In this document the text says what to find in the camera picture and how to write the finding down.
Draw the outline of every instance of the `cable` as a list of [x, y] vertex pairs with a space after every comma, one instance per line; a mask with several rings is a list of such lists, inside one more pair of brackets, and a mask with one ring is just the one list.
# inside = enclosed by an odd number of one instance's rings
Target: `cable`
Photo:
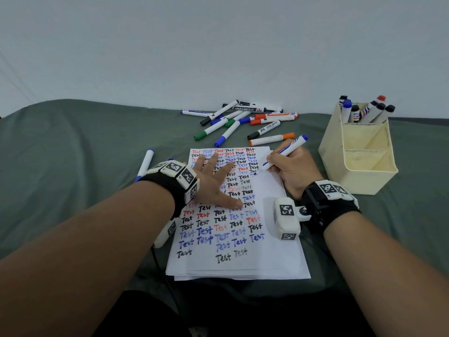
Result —
[[156, 258], [156, 252], [155, 252], [153, 246], [151, 246], [151, 254], [153, 255], [154, 263], [156, 264], [156, 269], [158, 270], [159, 275], [164, 279], [164, 283], [167, 286], [168, 291], [170, 292], [171, 298], [175, 302], [176, 308], [178, 309], [178, 314], [181, 316], [181, 310], [180, 310], [179, 303], [178, 303], [178, 301], [175, 298], [175, 295], [173, 293], [173, 289], [171, 288], [171, 285], [168, 282], [167, 276], [165, 276], [165, 273], [162, 273], [162, 270], [161, 270], [161, 268], [159, 266], [158, 260]]
[[315, 244], [316, 244], [316, 245], [323, 251], [323, 253], [326, 254], [326, 255], [329, 257], [330, 260], [333, 260], [333, 261], [335, 262], [333, 256], [330, 254], [329, 251], [327, 251], [326, 249], [324, 249], [324, 248], [322, 247], [322, 245], [321, 245], [320, 243], [318, 243], [314, 238], [312, 238], [309, 234], [307, 234], [307, 233], [304, 232], [304, 231], [301, 231], [300, 237], [301, 237], [301, 236], [304, 236], [304, 235], [305, 235], [307, 238], [309, 238], [313, 243], [315, 243]]

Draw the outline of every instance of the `left hand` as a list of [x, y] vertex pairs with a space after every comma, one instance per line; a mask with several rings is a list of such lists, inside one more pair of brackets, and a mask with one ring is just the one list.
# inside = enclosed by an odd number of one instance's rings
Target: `left hand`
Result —
[[205, 159], [206, 157], [203, 154], [199, 155], [198, 160], [193, 167], [197, 174], [197, 178], [200, 180], [199, 190], [193, 200], [202, 204], [218, 204], [219, 206], [229, 209], [242, 208], [242, 201], [227, 196], [220, 191], [220, 185], [233, 168], [234, 163], [229, 162], [214, 173], [214, 167], [218, 160], [218, 153], [214, 153], [206, 164], [204, 164]]

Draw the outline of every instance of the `orange marker cap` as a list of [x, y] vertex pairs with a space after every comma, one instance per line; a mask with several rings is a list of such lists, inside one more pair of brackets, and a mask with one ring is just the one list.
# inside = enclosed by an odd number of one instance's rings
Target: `orange marker cap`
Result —
[[285, 135], [282, 135], [283, 139], [295, 139], [295, 133], [294, 132], [290, 132], [290, 133], [286, 133]]

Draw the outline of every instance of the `stack of paper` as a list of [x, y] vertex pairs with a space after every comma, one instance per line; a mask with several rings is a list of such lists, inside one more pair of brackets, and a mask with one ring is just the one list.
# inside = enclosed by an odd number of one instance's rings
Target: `stack of paper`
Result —
[[300, 240], [276, 238], [273, 201], [284, 197], [278, 175], [253, 173], [266, 160], [269, 147], [191, 149], [189, 164], [199, 154], [219, 153], [216, 168], [235, 162], [221, 191], [243, 201], [239, 210], [191, 202], [174, 233], [167, 275], [175, 280], [204, 277], [233, 279], [310, 278]]

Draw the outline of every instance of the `desk organizer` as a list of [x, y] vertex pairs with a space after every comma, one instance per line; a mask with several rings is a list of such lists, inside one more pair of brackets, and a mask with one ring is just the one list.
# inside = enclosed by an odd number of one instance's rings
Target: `desk organizer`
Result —
[[[355, 104], [363, 109], [368, 103]], [[329, 180], [353, 194], [375, 195], [398, 172], [388, 119], [382, 124], [342, 124], [338, 104], [318, 152]]]

